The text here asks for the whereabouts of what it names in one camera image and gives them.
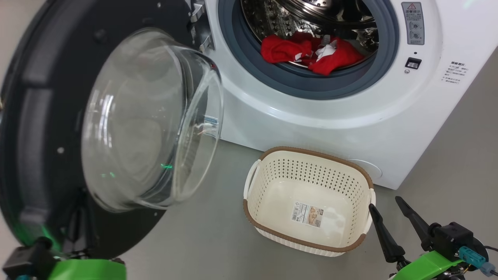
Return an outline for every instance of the basket bottom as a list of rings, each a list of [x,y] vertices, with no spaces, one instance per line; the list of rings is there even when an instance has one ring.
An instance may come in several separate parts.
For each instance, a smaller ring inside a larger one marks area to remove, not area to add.
[[[340,248],[358,238],[350,199],[328,187],[276,179],[264,189],[258,206],[258,223],[300,240]],[[317,218],[310,213],[318,213]]]

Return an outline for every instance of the white washing machine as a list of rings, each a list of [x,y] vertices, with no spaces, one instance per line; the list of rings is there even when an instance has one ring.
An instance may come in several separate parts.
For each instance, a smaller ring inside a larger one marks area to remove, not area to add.
[[[497,8],[0,0],[2,214],[23,245],[115,258],[196,191],[220,137],[336,155],[397,189],[496,48]],[[295,31],[365,57],[328,76],[262,59],[264,36]]]

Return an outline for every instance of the blue connector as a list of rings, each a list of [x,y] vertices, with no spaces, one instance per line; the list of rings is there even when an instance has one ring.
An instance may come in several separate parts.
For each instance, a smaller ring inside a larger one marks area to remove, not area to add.
[[[475,266],[478,268],[484,275],[491,277],[493,274],[491,271],[494,271],[496,268],[493,264],[486,262],[486,258],[479,255],[478,253],[471,250],[469,247],[463,246],[458,250],[458,255],[461,260],[464,262]]]

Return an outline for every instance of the gray floor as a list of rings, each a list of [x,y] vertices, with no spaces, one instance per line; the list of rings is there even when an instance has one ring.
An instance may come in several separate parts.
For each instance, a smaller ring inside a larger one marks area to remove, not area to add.
[[[498,246],[498,51],[397,191],[377,188],[385,224],[409,260],[422,253],[409,221],[397,208],[401,195],[428,223],[451,221]],[[387,279],[395,271],[371,229],[356,250],[337,258],[303,253],[256,232],[242,211],[247,171],[260,152],[223,142],[200,191],[168,211],[123,259],[128,279]],[[16,246],[0,222],[0,262]],[[498,255],[491,252],[498,265]],[[485,279],[479,272],[467,279]]]

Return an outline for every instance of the robotic arm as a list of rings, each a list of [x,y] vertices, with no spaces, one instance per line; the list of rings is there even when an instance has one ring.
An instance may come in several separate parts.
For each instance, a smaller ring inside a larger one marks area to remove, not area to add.
[[[401,197],[396,202],[407,217],[421,241],[421,247],[428,253],[410,262],[404,258],[405,251],[392,238],[383,223],[382,216],[374,205],[370,214],[386,262],[397,263],[392,280],[464,280],[465,273],[480,270],[486,276],[498,276],[490,264],[487,249],[465,227],[452,222],[447,226],[438,223],[428,225]]]

